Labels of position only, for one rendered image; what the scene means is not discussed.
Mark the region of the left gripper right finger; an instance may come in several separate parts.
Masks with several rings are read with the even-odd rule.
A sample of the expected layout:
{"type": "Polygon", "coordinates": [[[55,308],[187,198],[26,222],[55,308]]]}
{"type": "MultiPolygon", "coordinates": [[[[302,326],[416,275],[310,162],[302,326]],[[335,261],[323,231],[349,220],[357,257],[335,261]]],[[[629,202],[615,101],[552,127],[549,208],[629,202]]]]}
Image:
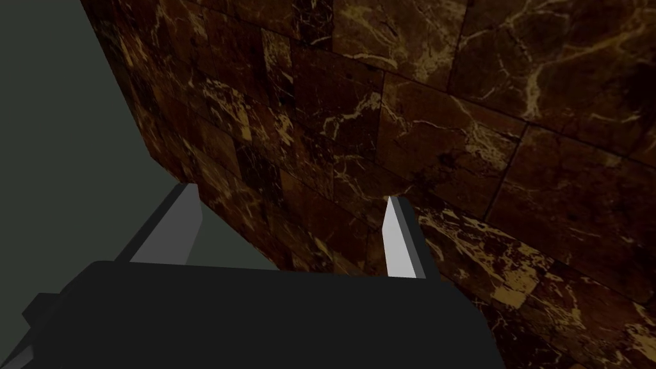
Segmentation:
{"type": "Polygon", "coordinates": [[[388,197],[381,231],[389,277],[440,278],[414,209],[405,197],[388,197]]]}

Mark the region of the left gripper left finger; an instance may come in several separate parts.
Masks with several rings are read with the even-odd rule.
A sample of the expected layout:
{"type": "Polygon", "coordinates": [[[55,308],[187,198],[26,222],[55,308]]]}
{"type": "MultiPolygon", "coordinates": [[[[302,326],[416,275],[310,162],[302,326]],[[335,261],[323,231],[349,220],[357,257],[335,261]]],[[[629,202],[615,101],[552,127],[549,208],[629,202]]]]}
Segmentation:
{"type": "Polygon", "coordinates": [[[185,265],[201,225],[198,186],[176,184],[115,261],[185,265]]]}

